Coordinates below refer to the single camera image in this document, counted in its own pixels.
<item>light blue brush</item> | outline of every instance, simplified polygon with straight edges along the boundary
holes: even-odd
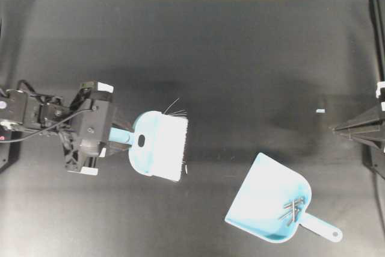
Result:
[[[130,144],[129,160],[142,175],[179,181],[188,120],[160,111],[148,111],[135,121],[134,132],[112,128],[109,140]]]

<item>white bristles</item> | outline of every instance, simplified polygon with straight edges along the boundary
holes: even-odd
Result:
[[[188,120],[162,114],[153,148],[151,174],[179,181],[185,151]]]

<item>dustpan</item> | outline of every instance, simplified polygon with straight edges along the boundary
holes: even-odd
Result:
[[[280,220],[289,209],[284,204],[303,199],[297,205],[295,220],[291,215]],[[312,200],[312,189],[297,172],[281,165],[263,153],[258,154],[225,221],[271,243],[282,243],[293,237],[299,225],[332,241],[342,239],[340,229],[306,212]]]

